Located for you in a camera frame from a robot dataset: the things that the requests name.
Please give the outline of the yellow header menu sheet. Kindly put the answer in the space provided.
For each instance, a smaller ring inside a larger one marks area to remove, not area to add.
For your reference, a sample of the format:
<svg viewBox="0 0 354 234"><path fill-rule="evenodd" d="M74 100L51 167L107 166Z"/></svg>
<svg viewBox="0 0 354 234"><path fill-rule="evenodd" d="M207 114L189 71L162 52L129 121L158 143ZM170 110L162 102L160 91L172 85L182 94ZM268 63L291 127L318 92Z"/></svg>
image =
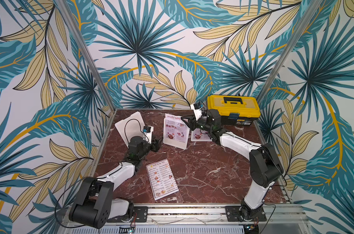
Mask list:
<svg viewBox="0 0 354 234"><path fill-rule="evenodd" d="M146 166L155 200L179 191L175 177L167 159Z"/></svg>

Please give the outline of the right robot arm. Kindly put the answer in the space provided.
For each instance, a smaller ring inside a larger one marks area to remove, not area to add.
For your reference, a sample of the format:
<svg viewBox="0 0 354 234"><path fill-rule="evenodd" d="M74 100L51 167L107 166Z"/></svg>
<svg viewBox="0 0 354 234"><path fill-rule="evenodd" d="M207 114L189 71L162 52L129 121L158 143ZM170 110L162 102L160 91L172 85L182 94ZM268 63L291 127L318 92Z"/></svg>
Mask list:
<svg viewBox="0 0 354 234"><path fill-rule="evenodd" d="M284 173L274 146L252 142L225 129L218 110L203 112L201 109L193 109L193 112L193 115L181 117L191 130L206 131L212 142L237 152L249 161L252 183L241 202L239 217L243 220L259 217L269 189Z"/></svg>

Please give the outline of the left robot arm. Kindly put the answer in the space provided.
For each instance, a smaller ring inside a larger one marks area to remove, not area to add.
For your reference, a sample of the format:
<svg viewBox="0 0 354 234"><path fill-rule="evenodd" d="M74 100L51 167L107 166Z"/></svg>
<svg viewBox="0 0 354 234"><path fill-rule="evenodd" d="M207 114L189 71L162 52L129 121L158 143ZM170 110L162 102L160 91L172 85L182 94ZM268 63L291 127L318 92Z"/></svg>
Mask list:
<svg viewBox="0 0 354 234"><path fill-rule="evenodd" d="M128 151L119 165L98 177L85 178L69 212L69 220L96 229L112 219L133 221L134 205L126 199L113 199L113 192L123 182L135 175L149 152L157 152L162 139L147 141L140 136L132 137Z"/></svg>

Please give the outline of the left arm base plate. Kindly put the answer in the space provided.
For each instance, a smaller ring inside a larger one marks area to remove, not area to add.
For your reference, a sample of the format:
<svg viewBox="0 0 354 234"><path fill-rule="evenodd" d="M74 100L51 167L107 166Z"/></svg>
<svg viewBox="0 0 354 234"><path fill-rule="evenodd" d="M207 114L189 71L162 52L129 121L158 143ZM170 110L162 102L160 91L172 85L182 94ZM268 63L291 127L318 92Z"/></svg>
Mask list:
<svg viewBox="0 0 354 234"><path fill-rule="evenodd" d="M136 206L130 208L131 213L122 216L116 216L108 219L109 223L146 223L148 217L148 207L147 206Z"/></svg>

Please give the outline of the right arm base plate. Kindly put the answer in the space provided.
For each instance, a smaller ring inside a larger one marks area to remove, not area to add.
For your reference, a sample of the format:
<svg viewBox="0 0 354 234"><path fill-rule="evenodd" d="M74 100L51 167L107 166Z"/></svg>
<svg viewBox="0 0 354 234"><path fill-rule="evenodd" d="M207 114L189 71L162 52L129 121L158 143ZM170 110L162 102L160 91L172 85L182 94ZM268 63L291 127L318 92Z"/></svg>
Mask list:
<svg viewBox="0 0 354 234"><path fill-rule="evenodd" d="M262 206L250 209L247 205L225 206L228 222L266 221L266 215Z"/></svg>

